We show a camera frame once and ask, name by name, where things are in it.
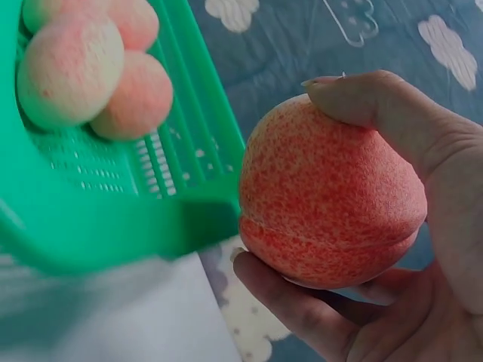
cloud pattern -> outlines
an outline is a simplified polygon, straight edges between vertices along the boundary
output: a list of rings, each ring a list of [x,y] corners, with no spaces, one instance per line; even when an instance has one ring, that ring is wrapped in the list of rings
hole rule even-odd
[[[476,89],[478,64],[474,56],[463,46],[460,36],[449,29],[438,15],[422,21],[417,28],[421,37],[431,47],[432,55],[453,73],[461,86],[468,91]]]
[[[259,0],[206,0],[205,9],[231,32],[250,28],[251,17],[260,6]]]
[[[272,355],[271,341],[284,339],[291,333],[235,276],[229,257],[234,248],[242,246],[239,236],[221,245],[218,269],[228,280],[222,293],[226,303],[221,312],[243,361],[267,362]]]

green plastic basket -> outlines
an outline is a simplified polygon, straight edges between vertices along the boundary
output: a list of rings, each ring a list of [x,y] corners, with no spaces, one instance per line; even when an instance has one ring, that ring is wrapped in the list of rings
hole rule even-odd
[[[0,13],[0,241],[51,274],[96,272],[153,254],[175,259],[236,235],[245,145],[186,0],[152,0],[150,50],[174,85],[168,120],[133,143],[81,127],[39,133],[15,97],[21,0]]]

pink peach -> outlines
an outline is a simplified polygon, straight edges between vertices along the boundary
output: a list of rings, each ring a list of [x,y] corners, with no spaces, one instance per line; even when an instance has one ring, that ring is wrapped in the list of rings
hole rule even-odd
[[[385,271],[426,217],[412,166],[378,132],[333,121],[306,94],[257,125],[239,191],[246,247],[286,278],[319,289]]]
[[[107,15],[63,15],[26,49],[17,74],[20,105],[46,130],[83,124],[109,102],[123,66],[122,39]]]
[[[109,16],[119,28],[127,50],[146,51],[158,37],[158,15],[146,0],[114,0]]]
[[[162,65],[143,52],[126,51],[119,86],[91,126],[109,140],[135,140],[159,127],[172,103],[173,86]]]

blue bedsheet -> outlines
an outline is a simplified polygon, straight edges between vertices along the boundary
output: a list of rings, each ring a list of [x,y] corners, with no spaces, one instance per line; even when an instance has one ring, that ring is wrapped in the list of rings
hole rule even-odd
[[[375,69],[395,72],[443,106],[482,122],[483,0],[190,3],[245,138],[273,106],[303,92],[300,82]],[[244,361],[320,361],[260,312],[230,274],[226,258],[239,242],[203,261]],[[423,268],[431,259],[423,227],[401,264]]]

basket slot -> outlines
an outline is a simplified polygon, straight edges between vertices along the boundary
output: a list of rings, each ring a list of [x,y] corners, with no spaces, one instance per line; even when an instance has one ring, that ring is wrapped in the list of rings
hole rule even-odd
[[[175,36],[171,25],[171,22],[176,21],[176,17],[172,14],[171,19],[168,18],[163,2],[155,1],[152,2],[152,4],[156,8],[160,21],[163,24],[160,42],[162,44],[169,42],[170,44],[170,51],[163,54],[163,63],[173,80],[175,91],[176,89],[181,89],[182,87],[180,86],[184,84],[183,96],[179,98],[183,117],[177,119],[176,126],[179,127],[181,123],[184,123],[182,127],[187,127],[189,129],[189,134],[191,134],[195,146],[195,154],[192,155],[193,159],[200,162],[202,170],[207,178],[214,178],[223,174],[223,168],[216,147],[211,140],[212,135],[208,129],[208,120],[205,119],[202,107],[195,94],[192,81],[189,78],[188,67],[183,59],[184,54],[182,54],[180,50],[176,41],[177,37]]]

